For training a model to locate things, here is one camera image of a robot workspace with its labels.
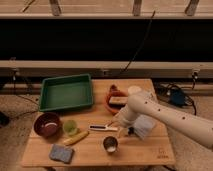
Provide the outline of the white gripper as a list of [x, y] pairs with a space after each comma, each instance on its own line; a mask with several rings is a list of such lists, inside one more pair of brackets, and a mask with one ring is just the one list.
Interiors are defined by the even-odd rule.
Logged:
[[134, 122], [133, 113], [129, 108], [122, 108], [115, 116], [115, 120], [120, 126], [127, 128]]

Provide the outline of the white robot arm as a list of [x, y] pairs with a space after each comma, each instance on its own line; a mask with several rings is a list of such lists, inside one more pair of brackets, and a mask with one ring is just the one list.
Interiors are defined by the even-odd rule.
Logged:
[[157, 119], [213, 150], [213, 121], [160, 105], [144, 89], [127, 97], [126, 105], [117, 113], [117, 122], [122, 127], [129, 127], [140, 115]]

